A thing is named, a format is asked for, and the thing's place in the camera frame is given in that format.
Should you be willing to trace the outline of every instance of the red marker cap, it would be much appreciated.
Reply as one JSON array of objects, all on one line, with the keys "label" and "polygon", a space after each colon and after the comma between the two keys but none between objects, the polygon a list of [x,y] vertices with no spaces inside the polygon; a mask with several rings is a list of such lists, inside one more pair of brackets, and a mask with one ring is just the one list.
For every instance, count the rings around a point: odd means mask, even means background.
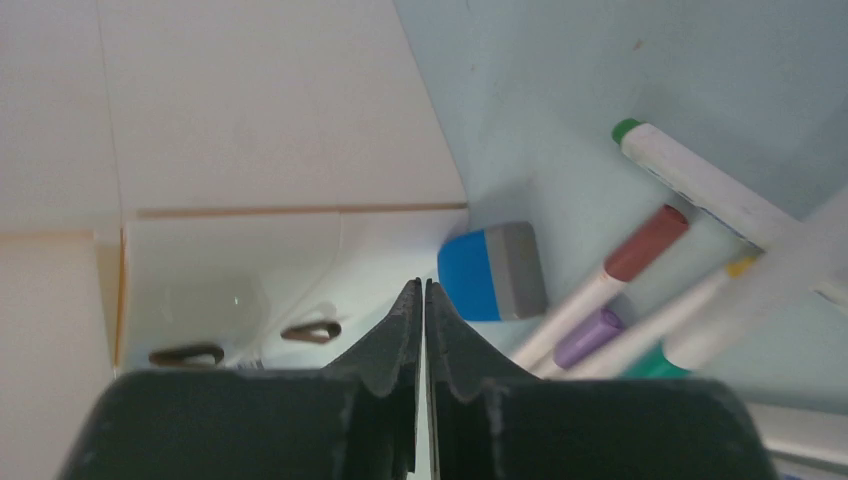
[{"label": "red marker cap", "polygon": [[629,282],[689,229],[689,222],[674,207],[663,205],[604,261],[609,276]]}]

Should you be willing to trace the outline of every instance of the marker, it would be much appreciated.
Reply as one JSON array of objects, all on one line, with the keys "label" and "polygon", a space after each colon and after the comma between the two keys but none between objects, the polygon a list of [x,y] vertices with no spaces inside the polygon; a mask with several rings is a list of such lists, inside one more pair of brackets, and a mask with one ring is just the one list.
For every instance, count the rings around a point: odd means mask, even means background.
[{"label": "marker", "polygon": [[649,123],[622,120],[612,138],[627,158],[762,250],[800,223]]},{"label": "marker", "polygon": [[618,295],[689,228],[682,213],[663,205],[604,264],[551,311],[530,338],[510,356],[530,370],[590,313]]},{"label": "marker", "polygon": [[625,372],[627,377],[685,376],[748,334],[833,265],[848,264],[848,188],[784,235],[749,272],[672,331]]},{"label": "marker", "polygon": [[756,403],[746,406],[772,452],[848,465],[848,416]]},{"label": "marker", "polygon": [[779,458],[772,459],[772,463],[783,480],[848,480],[845,475],[787,462]]},{"label": "marker", "polygon": [[663,335],[683,324],[709,300],[715,298],[722,287],[742,275],[754,261],[756,261],[754,257],[745,257],[719,268],[659,311],[639,321],[618,338],[599,348],[582,362],[568,370],[561,370],[544,378],[601,379],[618,376],[656,345]]}]

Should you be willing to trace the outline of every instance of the green marker cap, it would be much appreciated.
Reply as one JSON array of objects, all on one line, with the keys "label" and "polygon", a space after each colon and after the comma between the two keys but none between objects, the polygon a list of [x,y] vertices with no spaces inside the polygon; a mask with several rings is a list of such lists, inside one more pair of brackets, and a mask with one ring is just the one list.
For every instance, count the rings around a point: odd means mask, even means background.
[{"label": "green marker cap", "polygon": [[621,374],[622,378],[680,378],[691,372],[671,363],[663,353],[662,343],[646,353]]},{"label": "green marker cap", "polygon": [[625,118],[612,128],[612,139],[615,140],[615,143],[621,145],[621,139],[624,138],[630,130],[633,130],[643,123],[645,122],[640,122],[635,118]]}]

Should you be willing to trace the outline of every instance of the purple marker cap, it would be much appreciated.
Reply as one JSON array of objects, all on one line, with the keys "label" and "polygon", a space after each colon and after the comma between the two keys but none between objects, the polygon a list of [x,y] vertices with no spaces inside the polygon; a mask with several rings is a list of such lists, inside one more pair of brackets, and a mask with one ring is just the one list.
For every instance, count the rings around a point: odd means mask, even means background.
[{"label": "purple marker cap", "polygon": [[554,362],[568,369],[590,353],[617,337],[624,324],[611,310],[602,308],[589,315],[580,325],[563,337],[554,348]]}]

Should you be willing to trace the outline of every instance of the light blue wall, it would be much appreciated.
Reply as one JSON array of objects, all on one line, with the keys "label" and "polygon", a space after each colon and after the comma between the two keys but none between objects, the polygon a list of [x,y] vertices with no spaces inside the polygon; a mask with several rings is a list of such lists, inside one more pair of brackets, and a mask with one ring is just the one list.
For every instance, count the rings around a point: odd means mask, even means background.
[{"label": "light blue wall", "polygon": [[[647,120],[802,218],[848,180],[848,2],[395,0],[484,227],[530,220],[561,299],[664,201],[610,140]],[[739,242],[703,215],[614,308],[650,312]],[[504,349],[529,325],[481,327]],[[812,294],[705,370],[848,413],[848,319]]]}]

